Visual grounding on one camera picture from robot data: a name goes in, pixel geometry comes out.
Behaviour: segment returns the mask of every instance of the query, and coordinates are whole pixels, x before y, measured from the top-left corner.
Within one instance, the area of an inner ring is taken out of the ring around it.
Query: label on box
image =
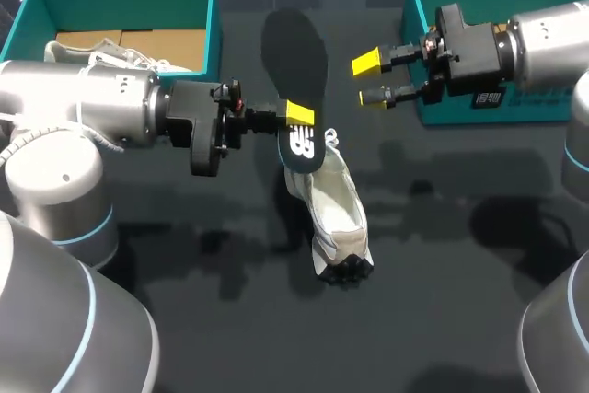
[[[493,91],[475,92],[472,95],[470,107],[473,110],[490,110],[499,108],[505,97],[505,91],[506,89],[504,87],[498,87]]]

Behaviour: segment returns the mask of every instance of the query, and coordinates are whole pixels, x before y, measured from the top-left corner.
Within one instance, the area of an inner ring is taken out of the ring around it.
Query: white sneaker
[[[190,69],[170,64],[167,60],[156,60],[134,49],[126,49],[110,39],[104,39],[92,48],[74,48],[50,41],[45,45],[43,60],[65,64],[88,64],[126,69],[145,69],[157,73],[189,72]]]
[[[333,129],[325,131],[325,142],[323,166],[305,175],[285,168],[286,188],[311,213],[315,273],[331,283],[357,280],[368,276],[375,266],[368,248],[366,214],[350,170],[336,148]]]

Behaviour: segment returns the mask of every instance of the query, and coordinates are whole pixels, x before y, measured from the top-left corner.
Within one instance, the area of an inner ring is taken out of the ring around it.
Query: shoe sole
[[[298,193],[291,174],[284,173],[284,182],[288,193],[302,202],[305,201]],[[363,257],[353,253],[340,262],[334,262],[327,256],[325,249],[321,246],[321,241],[314,235],[311,241],[311,253],[315,274],[320,280],[329,284],[358,282],[366,279],[375,268],[372,253],[367,245]]]
[[[315,124],[278,131],[283,164],[299,174],[315,172],[323,164],[323,108],[329,61],[325,43],[309,18],[292,8],[270,13],[261,34],[260,54],[278,98],[313,110]]]

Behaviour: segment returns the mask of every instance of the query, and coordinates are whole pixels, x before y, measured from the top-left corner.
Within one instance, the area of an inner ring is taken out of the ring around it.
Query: new balance logo
[[[313,128],[308,126],[291,126],[291,151],[296,156],[311,159],[315,156]]]

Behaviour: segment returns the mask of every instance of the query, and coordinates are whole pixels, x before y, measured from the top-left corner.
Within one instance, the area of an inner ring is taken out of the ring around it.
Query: cable
[[[10,115],[0,113],[0,120],[3,121],[10,121],[12,123],[16,123],[22,125],[26,122],[26,119],[23,118],[22,115]],[[94,129],[85,126],[84,124],[74,123],[70,121],[64,121],[58,125],[54,126],[47,126],[42,128],[32,128],[28,132],[18,136],[12,143],[10,143],[2,152],[0,152],[0,168],[6,163],[6,161],[13,156],[19,149],[22,149],[27,144],[41,138],[44,135],[48,135],[50,133],[56,133],[59,131],[72,131],[76,132],[82,129],[84,132],[84,136],[87,138],[91,138],[96,141],[98,144],[110,149],[114,152],[122,153],[124,149],[121,146],[117,146],[110,140],[108,140],[104,135],[95,131]]]

